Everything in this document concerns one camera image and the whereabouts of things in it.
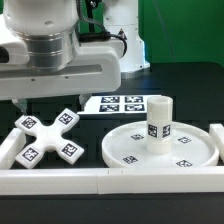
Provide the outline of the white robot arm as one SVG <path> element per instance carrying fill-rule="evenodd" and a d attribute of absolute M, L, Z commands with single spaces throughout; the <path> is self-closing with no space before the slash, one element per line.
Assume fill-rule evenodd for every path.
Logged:
<path fill-rule="evenodd" d="M 112 92 L 150 64 L 139 0 L 3 0 L 0 101 Z"/>

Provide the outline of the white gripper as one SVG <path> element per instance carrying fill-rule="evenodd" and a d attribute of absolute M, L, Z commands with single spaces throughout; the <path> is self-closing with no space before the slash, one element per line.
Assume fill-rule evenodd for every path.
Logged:
<path fill-rule="evenodd" d="M 119 59 L 124 44 L 81 43 L 73 33 L 30 36 L 0 35 L 0 100 L 12 100 L 23 115 L 27 100 L 81 94 L 84 110 L 92 94 L 115 91 L 121 85 Z"/>

